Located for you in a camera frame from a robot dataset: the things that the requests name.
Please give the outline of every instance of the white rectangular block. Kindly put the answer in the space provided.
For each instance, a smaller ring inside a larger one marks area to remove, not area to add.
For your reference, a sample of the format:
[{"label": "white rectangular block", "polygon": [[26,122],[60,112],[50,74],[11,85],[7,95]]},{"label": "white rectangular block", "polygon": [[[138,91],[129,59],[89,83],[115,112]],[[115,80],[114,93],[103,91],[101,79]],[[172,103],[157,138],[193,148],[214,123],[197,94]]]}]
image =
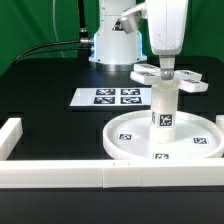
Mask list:
[{"label": "white rectangular block", "polygon": [[150,64],[134,64],[134,71],[158,74],[160,73],[160,68]]},{"label": "white rectangular block", "polygon": [[159,84],[160,76],[149,72],[131,72],[131,79],[143,85]]},{"label": "white rectangular block", "polygon": [[182,79],[179,81],[178,87],[187,92],[205,92],[208,84],[194,79]]},{"label": "white rectangular block", "polygon": [[103,161],[4,161],[0,188],[102,187]]},{"label": "white rectangular block", "polygon": [[194,79],[200,81],[202,78],[202,74],[190,70],[176,70],[175,77],[178,77],[180,79]]},{"label": "white rectangular block", "polygon": [[141,167],[130,166],[127,160],[114,160],[103,167],[103,187],[141,187]]},{"label": "white rectangular block", "polygon": [[22,136],[21,118],[10,118],[0,130],[0,160],[6,160]]},{"label": "white rectangular block", "polygon": [[139,166],[142,187],[224,185],[223,159],[151,160]]}]

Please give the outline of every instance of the black tabletop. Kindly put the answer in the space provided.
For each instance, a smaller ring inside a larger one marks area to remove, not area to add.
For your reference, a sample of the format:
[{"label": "black tabletop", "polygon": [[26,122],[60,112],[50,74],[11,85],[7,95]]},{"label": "black tabletop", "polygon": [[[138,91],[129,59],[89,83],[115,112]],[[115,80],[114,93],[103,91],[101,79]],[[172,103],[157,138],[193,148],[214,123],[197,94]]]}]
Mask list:
[{"label": "black tabletop", "polygon": [[[157,58],[149,63],[158,65]],[[178,109],[215,121],[224,114],[224,65],[177,57],[176,69],[203,74],[205,93],[180,91]],[[77,88],[144,87],[130,72],[104,72],[79,59],[29,59],[0,77],[0,126],[21,117],[23,137],[9,160],[109,159],[105,124],[136,107],[70,107]],[[1,189],[2,223],[223,223],[224,188]]]},{"label": "black tabletop", "polygon": [[[158,65],[157,58],[149,63]],[[177,57],[176,69],[203,74],[205,93],[180,91],[178,109],[215,121],[224,112],[224,65],[209,57]],[[0,121],[21,117],[23,137],[9,159],[108,159],[102,131],[112,118],[150,106],[70,107],[77,88],[146,87],[130,79],[130,72],[90,68],[86,60],[30,59],[0,77]]]}]

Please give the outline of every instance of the white platform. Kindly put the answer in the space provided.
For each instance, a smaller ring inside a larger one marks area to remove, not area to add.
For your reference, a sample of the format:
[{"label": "white platform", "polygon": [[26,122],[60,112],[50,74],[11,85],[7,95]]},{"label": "white platform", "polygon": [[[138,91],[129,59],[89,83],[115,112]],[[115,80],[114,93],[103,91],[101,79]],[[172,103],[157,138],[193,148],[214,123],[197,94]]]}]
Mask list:
[{"label": "white platform", "polygon": [[169,144],[150,139],[149,110],[127,113],[103,131],[103,144],[114,159],[201,159],[223,155],[224,138],[217,126],[202,117],[176,113],[176,137]]}]

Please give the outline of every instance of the black cable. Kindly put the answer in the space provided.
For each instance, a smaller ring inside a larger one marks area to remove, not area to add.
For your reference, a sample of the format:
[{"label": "black cable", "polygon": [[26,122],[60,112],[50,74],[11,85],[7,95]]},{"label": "black cable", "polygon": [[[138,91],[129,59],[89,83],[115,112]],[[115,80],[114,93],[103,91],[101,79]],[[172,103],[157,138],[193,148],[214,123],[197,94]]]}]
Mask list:
[{"label": "black cable", "polygon": [[78,8],[79,8],[79,24],[80,24],[80,28],[86,28],[85,10],[84,10],[84,2],[83,2],[83,0],[78,0]]},{"label": "black cable", "polygon": [[53,43],[46,43],[46,44],[41,44],[32,48],[29,48],[26,51],[23,51],[20,53],[10,64],[9,68],[12,67],[18,60],[20,60],[23,57],[29,56],[29,53],[32,51],[36,51],[41,48],[45,47],[53,47],[53,46],[63,46],[63,45],[71,45],[71,44],[77,44],[80,43],[80,40],[70,40],[70,41],[61,41],[61,42],[53,42]]},{"label": "black cable", "polygon": [[80,38],[88,37],[88,32],[86,29],[86,20],[85,20],[84,0],[78,0],[78,10],[79,10]]},{"label": "black cable", "polygon": [[[63,51],[77,51],[79,50],[80,48],[72,48],[72,49],[63,49]],[[15,65],[19,60],[25,58],[25,57],[29,57],[29,56],[33,56],[33,55],[36,55],[36,54],[45,54],[45,53],[55,53],[55,52],[59,52],[61,51],[62,49],[56,49],[56,50],[49,50],[49,51],[39,51],[39,52],[35,52],[35,53],[31,53],[31,54],[26,54],[26,55],[23,55],[22,57],[20,57],[19,59],[17,60],[14,60],[13,63],[10,64],[8,70],[13,66]]]}]

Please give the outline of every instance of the cable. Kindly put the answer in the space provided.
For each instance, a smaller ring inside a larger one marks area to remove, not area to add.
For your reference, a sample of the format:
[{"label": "cable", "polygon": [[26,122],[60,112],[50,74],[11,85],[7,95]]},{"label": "cable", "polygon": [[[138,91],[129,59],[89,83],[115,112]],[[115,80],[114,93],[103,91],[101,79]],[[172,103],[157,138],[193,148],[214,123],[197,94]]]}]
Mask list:
[{"label": "cable", "polygon": [[52,46],[62,46],[62,45],[71,45],[71,44],[77,44],[77,43],[80,43],[79,40],[70,40],[70,41],[61,41],[61,42],[53,42],[53,43],[47,43],[47,44],[41,44],[41,45],[38,45],[38,46],[35,46],[35,47],[32,47],[22,53],[20,53],[13,61],[12,63],[10,64],[9,68],[11,68],[17,61],[19,61],[20,59],[24,58],[24,57],[27,57],[27,56],[30,56],[31,54],[29,54],[30,52],[32,51],[36,51],[38,49],[41,49],[41,48],[45,48],[45,47],[52,47]]},{"label": "cable", "polygon": [[[53,8],[52,8],[52,19],[53,19],[53,28],[54,28],[54,35],[56,38],[56,41],[59,42],[59,37],[58,37],[58,31],[57,31],[57,25],[56,25],[56,0],[53,0],[53,4],[52,4]],[[61,56],[63,58],[65,58],[65,55],[63,53],[63,51],[61,51]]]},{"label": "cable", "polygon": [[[63,49],[63,51],[77,51],[79,49],[80,48],[68,48],[68,49]],[[25,57],[30,57],[30,56],[33,56],[33,55],[36,55],[36,54],[54,53],[54,52],[59,52],[59,51],[61,51],[61,49],[55,49],[55,50],[49,50],[49,51],[38,51],[38,52],[35,52],[35,53],[26,54],[26,55],[23,55],[22,57],[20,57],[19,59],[14,60],[13,64],[16,64],[19,60],[21,60],[21,59],[23,59]]]},{"label": "cable", "polygon": [[86,21],[85,21],[85,8],[84,8],[84,1],[78,0],[78,12],[79,12],[79,25],[80,25],[80,38],[88,37],[88,31],[86,28]]}]

